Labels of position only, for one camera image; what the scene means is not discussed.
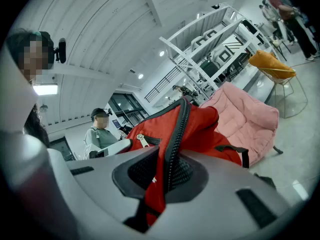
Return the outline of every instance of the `mesh grille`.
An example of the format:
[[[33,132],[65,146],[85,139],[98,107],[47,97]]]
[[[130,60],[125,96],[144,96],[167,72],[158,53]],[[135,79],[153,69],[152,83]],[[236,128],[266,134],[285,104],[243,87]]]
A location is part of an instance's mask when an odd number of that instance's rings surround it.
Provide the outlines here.
[[[173,190],[190,180],[192,173],[193,170],[190,164],[188,164],[185,160],[177,157],[175,165],[173,166],[170,190]]]
[[[146,156],[129,167],[128,176],[137,185],[146,190],[156,175],[157,159],[157,153]]]

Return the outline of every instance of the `red backpack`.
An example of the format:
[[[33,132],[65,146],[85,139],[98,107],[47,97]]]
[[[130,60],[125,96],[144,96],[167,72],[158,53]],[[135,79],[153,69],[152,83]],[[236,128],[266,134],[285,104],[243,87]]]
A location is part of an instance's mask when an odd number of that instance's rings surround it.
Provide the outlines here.
[[[144,196],[149,225],[164,211],[165,194],[174,188],[174,167],[179,151],[191,150],[249,167],[248,150],[232,146],[225,136],[215,131],[218,120],[214,107],[199,108],[183,97],[143,120],[127,136],[133,140],[129,151],[159,147],[156,173]],[[237,152],[242,153],[242,160]]]

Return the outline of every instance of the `zipper pull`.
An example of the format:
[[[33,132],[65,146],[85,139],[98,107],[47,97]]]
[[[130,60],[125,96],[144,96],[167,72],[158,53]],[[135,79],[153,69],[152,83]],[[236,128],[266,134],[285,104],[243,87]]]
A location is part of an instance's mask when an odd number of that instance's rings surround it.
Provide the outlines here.
[[[150,147],[148,142],[145,140],[145,136],[143,134],[141,134],[141,133],[138,134],[136,136],[136,138],[137,138],[137,140],[139,140],[141,142],[143,148],[147,147],[147,146]]]

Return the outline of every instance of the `window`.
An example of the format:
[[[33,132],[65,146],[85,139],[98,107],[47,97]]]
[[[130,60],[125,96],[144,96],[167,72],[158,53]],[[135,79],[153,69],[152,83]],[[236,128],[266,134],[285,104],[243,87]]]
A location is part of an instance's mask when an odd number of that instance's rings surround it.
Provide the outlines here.
[[[136,126],[149,116],[132,94],[114,93],[109,105],[120,123],[130,127]]]
[[[49,148],[61,152],[65,161],[76,160],[70,150],[70,147],[65,137],[51,141]]]

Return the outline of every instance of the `recessed light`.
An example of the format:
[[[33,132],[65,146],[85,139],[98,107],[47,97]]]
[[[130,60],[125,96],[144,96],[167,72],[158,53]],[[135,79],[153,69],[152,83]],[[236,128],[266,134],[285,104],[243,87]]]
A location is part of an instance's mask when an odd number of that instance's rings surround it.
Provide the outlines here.
[[[32,86],[36,94],[40,95],[54,95],[58,93],[57,84],[40,84]]]

